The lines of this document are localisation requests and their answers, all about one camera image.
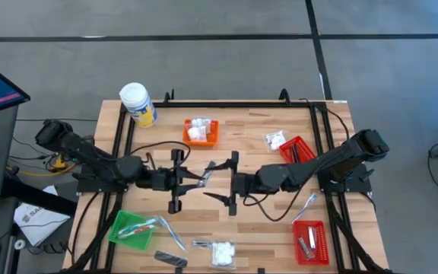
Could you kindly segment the orange plastic basket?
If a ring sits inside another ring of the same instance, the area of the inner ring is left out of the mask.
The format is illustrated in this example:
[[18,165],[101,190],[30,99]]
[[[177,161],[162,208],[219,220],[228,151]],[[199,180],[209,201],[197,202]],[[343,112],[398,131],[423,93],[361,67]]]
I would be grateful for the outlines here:
[[204,147],[213,147],[217,144],[218,136],[219,136],[219,124],[217,120],[211,121],[211,131],[207,133],[207,141],[206,142],[191,142],[189,140],[187,130],[192,127],[191,120],[186,119],[184,122],[182,140],[188,145],[194,146],[204,146]]

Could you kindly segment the black desk beam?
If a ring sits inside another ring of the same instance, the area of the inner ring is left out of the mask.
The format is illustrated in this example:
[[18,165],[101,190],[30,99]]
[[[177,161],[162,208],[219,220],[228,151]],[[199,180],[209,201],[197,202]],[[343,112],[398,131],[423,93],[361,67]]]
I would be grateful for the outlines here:
[[10,178],[4,179],[0,197],[15,198],[19,202],[39,206],[49,211],[68,216],[73,216],[77,208],[76,202],[51,193],[46,193],[22,183],[19,180]]

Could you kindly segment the green plastic basket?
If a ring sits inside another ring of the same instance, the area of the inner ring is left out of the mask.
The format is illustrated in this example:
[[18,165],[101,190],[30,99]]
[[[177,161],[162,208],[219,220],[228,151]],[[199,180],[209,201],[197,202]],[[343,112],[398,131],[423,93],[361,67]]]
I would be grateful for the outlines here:
[[114,244],[125,245],[135,250],[146,250],[148,248],[152,234],[154,233],[154,229],[157,227],[157,223],[155,223],[155,227],[152,231],[141,232],[140,234],[135,234],[131,237],[127,237],[124,239],[118,238],[118,232],[123,228],[137,223],[141,223],[149,218],[154,217],[143,217],[141,215],[120,210],[116,216],[115,221],[113,222],[108,240],[110,242],[113,242]]

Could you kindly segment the black aluminium table frame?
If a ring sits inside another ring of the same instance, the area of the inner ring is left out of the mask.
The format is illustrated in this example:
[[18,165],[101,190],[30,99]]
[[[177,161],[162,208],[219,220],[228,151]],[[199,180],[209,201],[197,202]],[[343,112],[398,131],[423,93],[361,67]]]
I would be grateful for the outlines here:
[[[240,154],[238,169],[253,173],[264,164],[277,164],[282,157],[270,152],[263,139],[266,133],[283,130],[288,137],[299,135],[315,154],[339,146],[355,133],[349,106],[344,101],[323,100],[170,100],[156,102],[158,120],[150,128],[136,126],[129,116],[121,116],[121,103],[106,100],[100,109],[94,134],[98,148],[120,153],[134,151],[151,155],[157,166],[171,164],[171,151],[179,148],[186,119],[206,116],[218,121],[219,136],[213,147],[194,146],[188,150],[187,168],[201,174],[210,161],[223,163],[232,151]],[[163,216],[186,245],[180,249],[166,228],[157,228],[146,250],[135,250],[104,240],[95,252],[94,267],[109,267],[114,273],[172,273],[174,268],[154,258],[157,250],[188,260],[185,274],[213,273],[211,251],[193,247],[193,240],[233,242],[236,246],[235,273],[336,273],[351,267],[350,250],[341,232],[325,224],[328,266],[299,265],[295,257],[291,222],[312,194],[317,200],[300,219],[329,219],[325,195],[316,178],[310,179],[299,194],[280,192],[262,196],[261,205],[239,199],[236,216],[204,192],[224,195],[230,187],[230,172],[215,171],[206,187],[190,190],[182,200],[182,210],[169,214],[170,194],[135,186],[120,196],[122,209],[142,216]]]

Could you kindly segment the red plastic basket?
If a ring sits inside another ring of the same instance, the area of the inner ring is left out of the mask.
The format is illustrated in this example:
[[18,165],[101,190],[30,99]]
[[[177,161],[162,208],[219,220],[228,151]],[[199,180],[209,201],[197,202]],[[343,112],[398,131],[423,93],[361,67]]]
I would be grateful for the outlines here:
[[[295,257],[298,264],[306,266],[328,266],[330,264],[329,251],[323,222],[297,220],[292,224],[292,227],[294,233]],[[308,227],[314,227],[316,229],[316,249],[310,248]],[[306,258],[302,251],[298,241],[299,237],[305,240],[306,245],[311,250],[313,254],[311,259]]]
[[288,163],[293,164],[292,162],[292,154],[291,154],[291,146],[298,145],[300,150],[300,160],[301,163],[305,163],[310,161],[316,157],[311,148],[304,142],[304,140],[299,136],[295,136],[291,140],[285,142],[280,146],[279,151],[282,158]]

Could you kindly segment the bagged white cotton balls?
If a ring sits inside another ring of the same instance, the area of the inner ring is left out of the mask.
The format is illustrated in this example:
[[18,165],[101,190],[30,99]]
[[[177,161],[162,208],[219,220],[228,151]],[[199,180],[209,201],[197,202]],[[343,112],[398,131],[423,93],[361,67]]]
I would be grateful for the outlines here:
[[287,141],[283,130],[266,133],[263,138],[268,151],[277,151]]
[[191,125],[193,127],[205,127],[206,132],[211,131],[211,121],[212,119],[206,116],[197,116],[191,119]]
[[193,126],[187,130],[189,140],[191,142],[206,142],[207,128],[205,126]]
[[233,242],[213,242],[211,244],[211,265],[220,269],[236,268],[236,246]]

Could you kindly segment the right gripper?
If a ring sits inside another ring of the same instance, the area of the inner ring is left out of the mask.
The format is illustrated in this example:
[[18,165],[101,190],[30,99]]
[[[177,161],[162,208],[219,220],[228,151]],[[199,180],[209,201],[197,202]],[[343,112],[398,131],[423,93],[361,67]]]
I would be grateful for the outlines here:
[[224,205],[229,205],[228,215],[236,216],[237,213],[237,203],[236,197],[242,196],[245,197],[246,194],[249,193],[250,184],[254,181],[253,174],[245,174],[238,172],[238,163],[239,163],[239,152],[232,151],[231,158],[227,159],[222,164],[216,164],[214,166],[209,165],[206,167],[206,170],[231,170],[230,177],[230,196],[223,196],[216,193],[208,193],[204,192],[206,196],[209,196],[213,199],[217,199],[222,202]]

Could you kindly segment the white printed box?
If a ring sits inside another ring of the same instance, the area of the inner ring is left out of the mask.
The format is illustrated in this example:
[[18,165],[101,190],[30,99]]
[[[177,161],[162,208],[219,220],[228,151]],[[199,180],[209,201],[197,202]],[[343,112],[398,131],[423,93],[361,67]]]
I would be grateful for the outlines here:
[[14,211],[14,222],[32,246],[38,246],[64,222],[68,215],[22,202]]

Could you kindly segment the bagged red toothbrush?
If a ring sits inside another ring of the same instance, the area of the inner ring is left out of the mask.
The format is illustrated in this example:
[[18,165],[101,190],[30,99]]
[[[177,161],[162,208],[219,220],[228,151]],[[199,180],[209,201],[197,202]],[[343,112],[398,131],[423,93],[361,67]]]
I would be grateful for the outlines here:
[[140,234],[141,232],[152,231],[154,229],[154,227],[155,227],[154,225],[142,226],[142,227],[136,228],[132,231],[120,234],[119,236],[120,236],[120,238],[124,239],[127,237],[131,237],[132,235],[135,235],[135,234]]

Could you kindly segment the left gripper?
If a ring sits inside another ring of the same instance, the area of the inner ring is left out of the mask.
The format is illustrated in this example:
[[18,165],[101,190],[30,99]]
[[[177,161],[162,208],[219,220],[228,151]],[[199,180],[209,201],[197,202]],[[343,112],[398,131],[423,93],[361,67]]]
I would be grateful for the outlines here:
[[[188,179],[202,179],[202,176],[194,174],[189,171],[187,167],[182,169],[182,177]],[[180,179],[176,176],[176,169],[168,170],[166,168],[159,168],[154,171],[151,177],[152,190],[170,191],[171,200],[168,202],[168,213],[176,214],[181,211],[182,202],[179,200],[177,193]],[[190,190],[200,189],[199,185],[183,185],[181,186],[181,193],[186,194]]]

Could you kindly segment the yellow disinfecting wipes canister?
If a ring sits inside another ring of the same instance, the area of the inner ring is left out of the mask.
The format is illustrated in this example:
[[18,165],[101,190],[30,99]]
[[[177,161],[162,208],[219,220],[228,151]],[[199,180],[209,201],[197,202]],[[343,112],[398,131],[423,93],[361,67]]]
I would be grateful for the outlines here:
[[121,89],[119,96],[139,127],[148,128],[157,122],[157,112],[144,85],[129,83]]

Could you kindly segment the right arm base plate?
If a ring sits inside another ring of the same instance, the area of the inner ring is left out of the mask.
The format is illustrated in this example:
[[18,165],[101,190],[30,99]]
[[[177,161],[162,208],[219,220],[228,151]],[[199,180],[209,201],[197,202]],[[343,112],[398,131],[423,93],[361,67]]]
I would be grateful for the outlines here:
[[370,176],[373,172],[374,169],[367,170],[365,164],[360,164],[341,176],[330,169],[319,171],[317,177],[324,193],[369,193],[372,191]]

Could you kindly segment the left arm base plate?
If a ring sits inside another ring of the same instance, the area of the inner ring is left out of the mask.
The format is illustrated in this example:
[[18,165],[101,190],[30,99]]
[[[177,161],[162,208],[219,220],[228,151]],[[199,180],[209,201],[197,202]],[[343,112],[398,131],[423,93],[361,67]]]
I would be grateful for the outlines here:
[[79,193],[123,193],[128,189],[125,183],[107,182],[92,174],[73,174]]

